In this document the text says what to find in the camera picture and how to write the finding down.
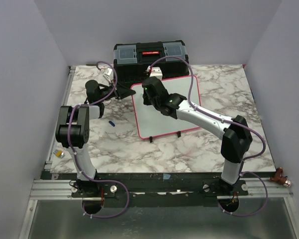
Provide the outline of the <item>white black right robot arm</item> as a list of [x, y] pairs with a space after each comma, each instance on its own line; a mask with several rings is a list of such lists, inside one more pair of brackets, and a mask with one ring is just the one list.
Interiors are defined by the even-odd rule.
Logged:
[[220, 153], [224, 158], [223, 172], [219, 182], [219, 190], [230, 195], [237, 189], [236, 182], [243, 167], [242, 159], [253, 141], [247, 130], [246, 119], [221, 117], [216, 113], [190, 103], [178, 93], [170, 94], [157, 77], [149, 77], [142, 83], [144, 105], [152, 105], [162, 115], [183, 120], [197, 125], [217, 136], [221, 142]]

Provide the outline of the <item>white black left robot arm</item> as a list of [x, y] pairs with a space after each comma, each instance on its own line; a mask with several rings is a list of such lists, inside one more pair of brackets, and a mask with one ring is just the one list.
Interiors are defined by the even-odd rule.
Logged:
[[83, 191], [90, 197], [100, 192], [100, 184], [95, 181], [97, 170], [92, 164], [88, 141], [90, 136], [90, 120], [100, 119], [104, 114], [104, 101], [116, 98], [118, 100], [136, 94], [125, 86], [109, 86], [89, 80], [85, 83], [86, 101], [75, 107], [61, 106], [55, 131], [56, 141], [65, 148], [77, 171], [77, 179], [86, 181]]

